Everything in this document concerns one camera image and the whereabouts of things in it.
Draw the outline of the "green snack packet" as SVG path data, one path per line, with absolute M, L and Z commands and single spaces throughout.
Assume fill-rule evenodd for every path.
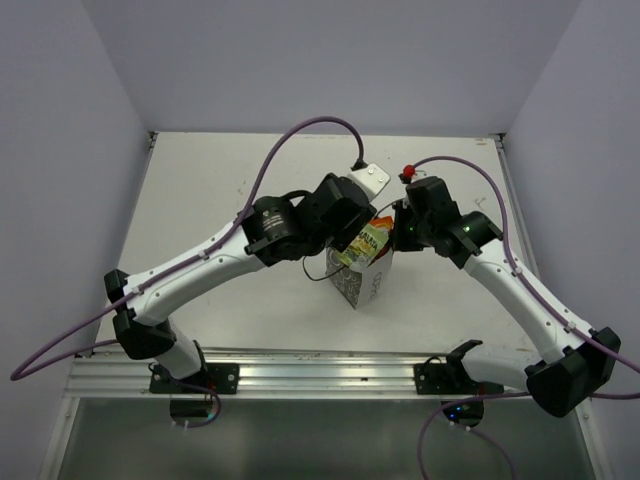
M 336 253 L 336 257 L 352 271 L 361 272 L 373 262 L 388 237 L 386 229 L 367 224 L 344 251 Z

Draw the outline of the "white coffee paper bag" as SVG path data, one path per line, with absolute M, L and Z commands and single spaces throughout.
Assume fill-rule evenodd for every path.
M 385 215 L 385 211 L 390 207 L 391 203 L 380 208 L 374 218 L 390 216 Z M 330 281 L 353 309 L 361 308 L 380 294 L 382 285 L 388 277 L 394 255 L 391 247 L 391 235 L 373 262 L 361 272 L 352 271 L 341 263 L 336 257 L 337 252 L 339 251 L 333 248 L 325 250 L 324 274 L 311 275 L 306 266 L 306 258 L 301 261 L 302 271 L 312 282 Z

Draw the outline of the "orange Fox's candy bag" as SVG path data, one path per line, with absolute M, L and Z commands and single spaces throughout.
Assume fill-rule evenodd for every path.
M 380 235 L 389 237 L 393 232 L 394 220 L 391 216 L 378 217 L 371 220 L 370 225 Z

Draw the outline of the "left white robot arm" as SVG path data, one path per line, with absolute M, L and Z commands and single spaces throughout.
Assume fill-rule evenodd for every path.
M 208 379 L 201 349 L 171 314 L 236 277 L 326 247 L 345 249 L 374 217 L 371 202 L 383 188 L 356 173 L 328 174 L 313 192 L 257 199 L 210 240 L 154 270 L 107 273 L 117 342 L 132 360 L 158 362 L 185 392 L 201 390 Z

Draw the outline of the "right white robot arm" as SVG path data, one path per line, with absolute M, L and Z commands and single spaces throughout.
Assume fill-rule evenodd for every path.
M 394 249 L 431 248 L 451 260 L 506 309 L 535 347 L 516 352 L 469 340 L 444 363 L 420 365 L 420 375 L 461 393 L 483 383 L 492 393 L 500 387 L 526 391 L 558 418 L 609 381 L 621 346 L 612 329 L 596 330 L 572 313 L 557 320 L 564 305 L 514 257 L 505 234 L 485 214 L 460 213 L 443 179 L 409 180 L 405 191 L 393 205 Z

